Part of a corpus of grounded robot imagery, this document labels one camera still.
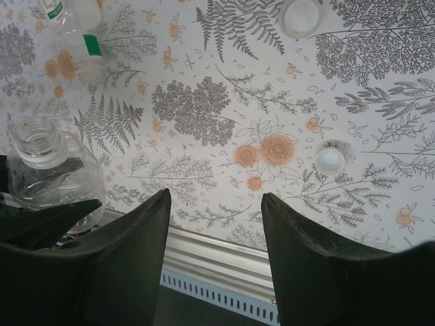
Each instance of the botanical print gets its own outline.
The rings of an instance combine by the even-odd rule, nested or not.
[[[343,83],[394,73],[423,73],[435,67],[432,0],[331,0],[344,31],[315,36],[317,63],[326,78]]]
[[[171,226],[266,250],[272,192],[378,249],[434,240],[433,1],[325,1],[304,39],[280,31],[284,1],[98,2],[107,75],[84,85],[40,6],[0,0],[1,153],[46,116],[94,152],[117,211],[167,187]],[[313,165],[329,146],[334,176]]]
[[[365,87],[358,95],[346,94],[346,97],[336,97],[339,107],[346,107],[351,113],[362,113],[370,106],[382,107],[375,110],[381,112],[387,120],[401,117],[412,110],[419,114],[435,112],[435,85],[427,78],[417,78],[413,81],[397,81],[395,87],[384,91],[382,88]]]
[[[246,40],[247,34],[257,36],[257,41],[273,46],[282,55],[284,46],[275,28],[279,8],[278,0],[207,0],[207,10],[196,8],[196,21],[204,35],[204,50],[213,35],[220,60],[224,62],[225,39],[232,46],[258,60]]]
[[[74,117],[75,125],[80,132],[82,141],[87,142],[91,150],[93,150],[93,142],[96,141],[99,147],[107,153],[111,153],[107,148],[107,141],[125,154],[123,143],[131,146],[127,134],[130,134],[134,140],[136,139],[133,127],[139,127],[143,108],[127,106],[124,101],[122,101],[121,108],[120,101],[116,99],[115,103],[112,97],[110,97],[106,108],[102,94],[98,106],[92,95],[88,110],[84,113],[79,110],[78,113],[78,119]]]
[[[232,138],[236,122],[220,115],[230,103],[222,82],[214,83],[206,77],[193,90],[174,80],[167,91],[158,85],[152,102],[160,119],[175,120],[176,131],[194,136],[203,146],[225,146]]]

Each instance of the metal vent grille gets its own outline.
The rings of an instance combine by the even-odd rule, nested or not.
[[[162,270],[160,284],[267,325],[279,325],[278,309],[272,304],[265,304],[165,269]]]

